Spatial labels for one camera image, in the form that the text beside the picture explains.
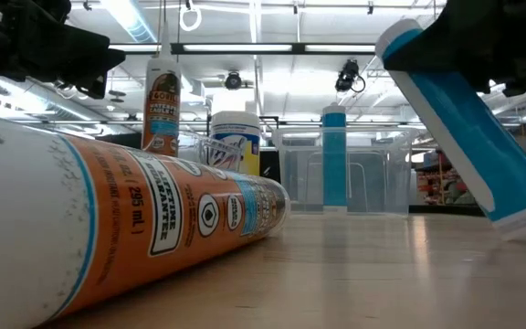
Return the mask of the orange Gorilla sealant tube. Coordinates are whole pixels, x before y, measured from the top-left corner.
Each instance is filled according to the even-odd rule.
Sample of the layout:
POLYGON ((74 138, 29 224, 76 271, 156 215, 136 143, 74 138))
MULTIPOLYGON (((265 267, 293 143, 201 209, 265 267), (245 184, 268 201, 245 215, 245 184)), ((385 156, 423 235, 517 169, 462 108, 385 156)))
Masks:
POLYGON ((0 329, 32 329, 260 240, 277 182, 0 119, 0 329))
POLYGON ((167 156, 178 155, 182 72, 171 53, 167 20, 161 23, 159 52, 147 63, 142 149, 167 156))

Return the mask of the black aluminium table frame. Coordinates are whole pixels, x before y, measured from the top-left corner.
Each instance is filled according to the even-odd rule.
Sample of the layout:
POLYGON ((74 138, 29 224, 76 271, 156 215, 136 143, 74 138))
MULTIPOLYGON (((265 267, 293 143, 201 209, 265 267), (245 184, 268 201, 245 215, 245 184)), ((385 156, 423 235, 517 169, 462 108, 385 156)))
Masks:
MULTIPOLYGON (((323 205, 292 204, 290 209, 292 212, 322 212, 323 205)), ((484 212, 476 205, 409 205, 408 213, 485 217, 484 212)))

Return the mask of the overhead LED light bar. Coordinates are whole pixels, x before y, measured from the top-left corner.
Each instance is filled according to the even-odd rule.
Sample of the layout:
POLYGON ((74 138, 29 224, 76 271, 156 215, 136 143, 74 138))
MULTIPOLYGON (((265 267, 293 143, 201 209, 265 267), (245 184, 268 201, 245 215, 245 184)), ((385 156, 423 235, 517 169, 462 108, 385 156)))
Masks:
POLYGON ((352 55, 373 56, 374 44, 327 43, 172 43, 173 55, 352 55))

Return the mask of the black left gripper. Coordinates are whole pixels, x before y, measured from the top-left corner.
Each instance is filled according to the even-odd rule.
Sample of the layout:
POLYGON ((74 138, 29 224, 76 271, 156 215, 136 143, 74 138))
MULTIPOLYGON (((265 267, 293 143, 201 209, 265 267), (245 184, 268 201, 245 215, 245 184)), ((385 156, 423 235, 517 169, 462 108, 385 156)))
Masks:
MULTIPOLYGON (((0 76, 24 79, 32 47, 44 44, 38 34, 64 24, 69 12, 69 0, 0 0, 0 76)), ((111 48, 103 35, 76 27, 68 31, 64 81, 92 99, 103 99, 108 72, 125 60, 125 52, 111 48)))

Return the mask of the clear plastic bin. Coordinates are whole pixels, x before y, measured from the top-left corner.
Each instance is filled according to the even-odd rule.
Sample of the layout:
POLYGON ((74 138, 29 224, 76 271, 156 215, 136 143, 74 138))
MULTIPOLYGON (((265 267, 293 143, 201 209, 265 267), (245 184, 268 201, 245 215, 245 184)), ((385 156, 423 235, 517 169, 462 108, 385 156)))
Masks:
MULTIPOLYGON (((412 143, 417 130, 346 127, 347 211, 343 215, 408 213, 412 143)), ((273 133, 280 182, 291 204, 323 205, 322 127, 273 133)))

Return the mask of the storage shelf rack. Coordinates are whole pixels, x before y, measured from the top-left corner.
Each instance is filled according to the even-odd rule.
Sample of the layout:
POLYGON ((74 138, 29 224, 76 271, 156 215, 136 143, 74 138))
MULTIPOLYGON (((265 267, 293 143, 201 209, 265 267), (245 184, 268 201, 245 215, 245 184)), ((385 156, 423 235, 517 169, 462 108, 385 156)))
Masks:
POLYGON ((441 149, 423 153, 416 169, 418 200, 426 205, 474 206, 476 201, 441 149))

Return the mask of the blue silicone tube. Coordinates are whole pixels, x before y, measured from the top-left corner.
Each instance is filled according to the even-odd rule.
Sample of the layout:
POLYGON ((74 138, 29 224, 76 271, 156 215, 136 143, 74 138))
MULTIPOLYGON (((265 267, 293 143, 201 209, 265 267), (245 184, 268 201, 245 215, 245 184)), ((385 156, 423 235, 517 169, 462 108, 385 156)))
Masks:
POLYGON ((336 102, 322 111, 323 209, 344 214, 347 211, 346 115, 336 102))
POLYGON ((505 240, 526 238, 526 153, 457 73, 390 76, 505 240))

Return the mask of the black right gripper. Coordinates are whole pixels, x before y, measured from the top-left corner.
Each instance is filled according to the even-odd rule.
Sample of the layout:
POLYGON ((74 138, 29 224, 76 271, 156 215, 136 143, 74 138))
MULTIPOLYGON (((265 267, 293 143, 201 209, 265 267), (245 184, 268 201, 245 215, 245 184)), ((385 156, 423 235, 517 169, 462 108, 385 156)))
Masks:
MULTIPOLYGON (((490 28, 489 78, 505 86, 503 94, 526 92, 526 0, 491 0, 495 12, 490 28)), ((438 19, 423 30, 411 28, 385 51, 384 67, 396 71, 443 71, 452 67, 459 46, 461 16, 472 0, 447 0, 438 19)))

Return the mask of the Lysol wipes canister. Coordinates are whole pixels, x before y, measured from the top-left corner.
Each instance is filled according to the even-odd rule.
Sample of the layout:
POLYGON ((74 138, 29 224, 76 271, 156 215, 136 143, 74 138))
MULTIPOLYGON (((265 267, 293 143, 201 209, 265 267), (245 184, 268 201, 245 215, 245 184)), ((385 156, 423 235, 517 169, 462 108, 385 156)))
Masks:
POLYGON ((221 111, 213 115, 211 137, 240 150, 238 171, 260 175, 259 117, 246 111, 221 111))

